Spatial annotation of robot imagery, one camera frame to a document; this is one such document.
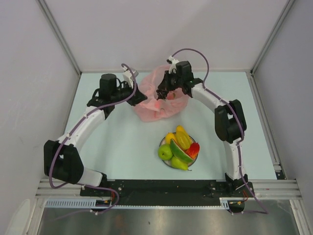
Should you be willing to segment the red fake fruit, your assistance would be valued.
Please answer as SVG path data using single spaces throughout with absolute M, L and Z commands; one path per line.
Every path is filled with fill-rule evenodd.
M 199 151 L 200 145 L 197 142 L 193 142 L 190 147 L 185 150 L 185 153 L 194 160 L 197 157 Z

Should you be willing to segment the yellow fake banana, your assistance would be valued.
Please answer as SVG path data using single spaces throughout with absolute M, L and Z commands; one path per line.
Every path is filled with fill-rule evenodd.
M 177 131 L 176 138 L 177 138 L 178 144 L 183 150 L 189 149 L 192 142 L 188 134 L 184 133 L 183 131 Z

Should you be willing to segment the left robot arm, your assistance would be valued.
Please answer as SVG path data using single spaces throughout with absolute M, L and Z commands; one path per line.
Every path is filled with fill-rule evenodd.
M 86 168 L 80 150 L 117 104 L 127 102 L 135 106 L 147 99 L 137 87 L 137 75 L 133 69 L 126 70 L 123 72 L 124 80 L 120 81 L 112 73 L 103 74 L 99 88 L 94 91 L 82 117 L 73 128 L 57 140 L 48 140 L 44 144 L 44 172 L 52 188 L 56 188 L 52 179 L 58 179 L 64 184 L 86 185 L 99 196 L 107 192 L 106 174 Z

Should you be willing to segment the green fake apple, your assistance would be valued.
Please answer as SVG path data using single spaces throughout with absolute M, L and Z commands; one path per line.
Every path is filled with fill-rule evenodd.
M 171 151 L 169 144 L 163 144 L 158 149 L 158 156 L 163 161 L 168 161 L 173 157 L 173 153 Z

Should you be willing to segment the white printed plate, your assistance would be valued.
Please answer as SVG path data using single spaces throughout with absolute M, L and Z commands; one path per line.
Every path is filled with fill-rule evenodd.
M 192 144 L 194 144 L 195 143 L 195 140 L 192 138 L 192 137 L 190 137 L 191 138 L 191 143 Z M 159 144 L 159 146 L 161 147 L 162 145 L 164 145 L 165 144 L 165 137 L 161 140 L 161 142 L 160 142 L 160 144 Z M 190 163 L 188 163 L 187 165 L 188 165 L 188 167 L 190 167 L 196 160 L 197 160 L 197 158 L 198 158 L 198 154 L 199 154 L 199 152 L 197 152 L 197 154 L 195 154 L 193 157 L 192 157 L 192 162 L 190 162 Z M 170 160 L 162 160 L 167 166 L 169 166 L 169 167 L 171 167 L 171 168 L 174 168 L 173 166 L 171 166 L 171 161 Z

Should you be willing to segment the pink plastic bag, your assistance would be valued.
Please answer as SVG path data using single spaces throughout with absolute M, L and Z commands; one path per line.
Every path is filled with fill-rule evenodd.
M 157 98 L 157 87 L 169 67 L 169 65 L 157 67 L 139 83 L 139 90 L 147 96 L 147 99 L 137 104 L 134 111 L 143 122 L 169 118 L 181 112 L 188 104 L 189 96 L 185 95 L 181 88 L 169 92 L 166 99 Z

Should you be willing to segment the green fake pear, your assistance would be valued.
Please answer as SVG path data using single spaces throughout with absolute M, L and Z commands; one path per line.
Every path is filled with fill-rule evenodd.
M 190 171 L 188 164 L 183 162 L 183 161 L 181 161 L 177 157 L 172 157 L 171 158 L 171 167 L 173 167 L 175 169 L 184 170 L 184 171 Z

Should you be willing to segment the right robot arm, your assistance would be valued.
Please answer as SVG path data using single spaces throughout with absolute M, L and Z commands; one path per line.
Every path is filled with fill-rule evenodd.
M 246 130 L 246 119 L 241 102 L 237 99 L 227 101 L 209 90 L 205 80 L 195 78 L 188 61 L 167 59 L 170 67 L 158 85 L 158 99 L 166 99 L 168 93 L 181 88 L 190 96 L 214 113 L 215 133 L 223 142 L 226 153 L 227 171 L 225 173 L 225 190 L 230 196 L 238 196 L 248 182 L 243 170 L 242 145 Z

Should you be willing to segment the yellow fake fruit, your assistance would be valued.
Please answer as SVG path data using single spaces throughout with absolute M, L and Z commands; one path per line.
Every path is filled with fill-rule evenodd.
M 170 144 L 171 140 L 177 142 L 177 138 L 176 135 L 174 133 L 168 133 L 165 137 L 165 142 L 166 144 Z

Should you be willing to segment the fake watermelon slice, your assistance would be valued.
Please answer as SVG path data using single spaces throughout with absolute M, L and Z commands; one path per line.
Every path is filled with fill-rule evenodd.
M 175 157 L 177 157 L 178 159 L 180 159 L 182 162 L 185 162 L 187 164 L 190 164 L 192 163 L 194 160 L 189 156 L 187 155 L 179 146 L 178 144 L 173 140 L 171 139 L 170 141 L 170 149 L 173 153 L 173 155 Z

